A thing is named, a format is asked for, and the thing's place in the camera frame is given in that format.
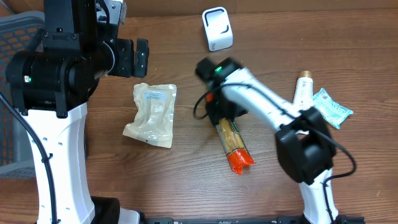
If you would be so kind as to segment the orange noodle packet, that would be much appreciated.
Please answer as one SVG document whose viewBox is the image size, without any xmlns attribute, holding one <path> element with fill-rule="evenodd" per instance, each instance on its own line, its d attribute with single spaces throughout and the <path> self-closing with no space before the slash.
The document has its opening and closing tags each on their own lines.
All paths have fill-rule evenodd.
<svg viewBox="0 0 398 224">
<path fill-rule="evenodd" d="M 220 105 L 214 94 L 209 93 L 205 99 L 206 113 L 218 132 L 229 166 L 234 173 L 242 175 L 245 167 L 255 164 L 254 159 L 251 157 L 234 120 L 228 119 L 221 113 Z"/>
</svg>

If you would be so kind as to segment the beige clear pouch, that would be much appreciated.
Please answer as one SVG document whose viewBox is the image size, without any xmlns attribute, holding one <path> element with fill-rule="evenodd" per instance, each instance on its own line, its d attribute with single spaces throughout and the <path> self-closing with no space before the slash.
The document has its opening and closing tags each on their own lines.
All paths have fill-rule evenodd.
<svg viewBox="0 0 398 224">
<path fill-rule="evenodd" d="M 134 121 L 125 126 L 123 135 L 157 147 L 172 147 L 176 97 L 174 84 L 134 85 L 137 113 Z"/>
</svg>

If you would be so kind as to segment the white cream tube gold cap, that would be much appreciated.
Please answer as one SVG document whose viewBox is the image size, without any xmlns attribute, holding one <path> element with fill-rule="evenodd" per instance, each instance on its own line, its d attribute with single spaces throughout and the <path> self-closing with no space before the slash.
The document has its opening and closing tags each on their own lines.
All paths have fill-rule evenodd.
<svg viewBox="0 0 398 224">
<path fill-rule="evenodd" d="M 307 110 L 313 106 L 313 73 L 300 72 L 295 88 L 293 105 L 299 110 Z"/>
</svg>

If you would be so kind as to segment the teal tissue packet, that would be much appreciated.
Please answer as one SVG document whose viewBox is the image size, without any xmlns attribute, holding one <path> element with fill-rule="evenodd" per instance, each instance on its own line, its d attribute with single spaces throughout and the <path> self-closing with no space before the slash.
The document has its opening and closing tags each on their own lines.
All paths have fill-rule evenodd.
<svg viewBox="0 0 398 224">
<path fill-rule="evenodd" d="M 313 106 L 322 114 L 325 121 L 336 129 L 353 111 L 335 102 L 324 88 L 313 96 Z"/>
</svg>

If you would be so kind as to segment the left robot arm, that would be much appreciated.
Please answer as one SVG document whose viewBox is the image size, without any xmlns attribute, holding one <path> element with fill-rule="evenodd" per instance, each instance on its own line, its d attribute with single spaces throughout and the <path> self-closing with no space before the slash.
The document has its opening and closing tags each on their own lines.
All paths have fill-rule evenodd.
<svg viewBox="0 0 398 224">
<path fill-rule="evenodd" d="M 103 76 L 142 78 L 146 39 L 120 39 L 124 1 L 45 1 L 42 51 L 16 53 L 5 105 L 28 133 L 39 193 L 38 223 L 144 222 L 112 197 L 92 196 L 85 156 L 87 102 Z"/>
</svg>

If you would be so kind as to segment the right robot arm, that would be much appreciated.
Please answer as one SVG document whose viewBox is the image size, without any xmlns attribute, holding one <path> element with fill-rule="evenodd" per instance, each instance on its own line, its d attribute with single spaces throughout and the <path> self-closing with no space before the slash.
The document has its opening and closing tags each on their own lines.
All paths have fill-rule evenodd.
<svg viewBox="0 0 398 224">
<path fill-rule="evenodd" d="M 279 164 L 299 184 L 305 222 L 336 222 L 330 181 L 336 147 L 321 113 L 298 109 L 230 57 L 219 64 L 206 57 L 195 73 L 208 88 L 205 115 L 214 125 L 251 113 L 273 130 Z"/>
</svg>

